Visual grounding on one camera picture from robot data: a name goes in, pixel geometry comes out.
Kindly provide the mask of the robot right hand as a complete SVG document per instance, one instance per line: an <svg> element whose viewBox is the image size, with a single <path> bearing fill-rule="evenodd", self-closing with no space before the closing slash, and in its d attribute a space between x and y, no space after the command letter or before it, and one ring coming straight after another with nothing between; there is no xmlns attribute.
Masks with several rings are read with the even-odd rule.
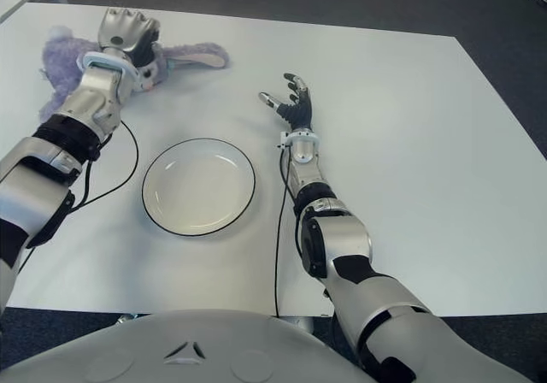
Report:
<svg viewBox="0 0 547 383"><path fill-rule="evenodd" d="M282 103L264 91L258 94L259 99L285 120L292 130L299 128L311 130L313 110L309 88L298 75L285 73L284 79L288 81L287 87L292 91L291 103Z"/></svg>

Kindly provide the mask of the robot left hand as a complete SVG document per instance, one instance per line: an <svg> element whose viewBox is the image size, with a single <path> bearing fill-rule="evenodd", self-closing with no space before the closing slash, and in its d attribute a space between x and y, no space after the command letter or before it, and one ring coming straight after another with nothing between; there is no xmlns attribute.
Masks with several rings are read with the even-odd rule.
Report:
<svg viewBox="0 0 547 383"><path fill-rule="evenodd" d="M159 39L160 22L139 11L107 9L98 30L101 52L125 57L141 68L155 59L153 47Z"/></svg>

